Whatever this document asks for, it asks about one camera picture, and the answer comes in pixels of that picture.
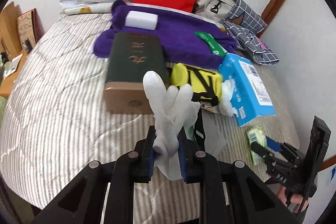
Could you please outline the person right hand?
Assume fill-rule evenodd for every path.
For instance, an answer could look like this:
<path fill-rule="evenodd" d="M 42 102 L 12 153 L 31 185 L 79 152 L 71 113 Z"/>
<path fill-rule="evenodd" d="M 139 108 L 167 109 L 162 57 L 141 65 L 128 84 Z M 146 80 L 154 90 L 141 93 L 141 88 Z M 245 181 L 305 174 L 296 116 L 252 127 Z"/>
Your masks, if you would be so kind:
<path fill-rule="evenodd" d="M 288 196 L 286 195 L 286 187 L 285 186 L 280 185 L 276 196 L 279 198 L 279 200 L 284 205 L 286 205 Z M 293 213 L 298 213 L 302 201 L 303 201 L 303 196 L 301 196 L 300 194 L 292 194 L 291 195 L 290 203 L 295 205 L 295 207 L 292 210 Z M 308 207 L 308 205 L 309 205 L 309 201 L 306 200 L 305 203 L 303 204 L 303 207 L 301 208 L 301 211 L 304 211 Z"/>

